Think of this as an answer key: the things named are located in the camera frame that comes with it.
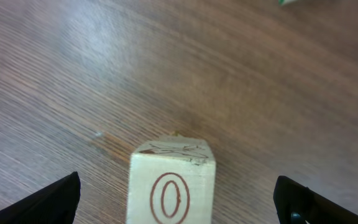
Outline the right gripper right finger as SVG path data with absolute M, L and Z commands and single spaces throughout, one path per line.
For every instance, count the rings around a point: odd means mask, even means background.
M 277 178 L 273 201 L 280 224 L 358 223 L 355 213 L 284 175 Z

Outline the teal-sided circle block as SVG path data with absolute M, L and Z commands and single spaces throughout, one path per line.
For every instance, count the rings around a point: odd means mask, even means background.
M 211 223 L 216 160 L 203 139 L 163 135 L 132 154 L 126 223 Z

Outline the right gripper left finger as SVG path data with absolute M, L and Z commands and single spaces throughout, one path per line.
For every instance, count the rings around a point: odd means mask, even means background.
M 72 224 L 80 201 L 80 190 L 79 175 L 73 172 L 0 210 L 0 223 Z

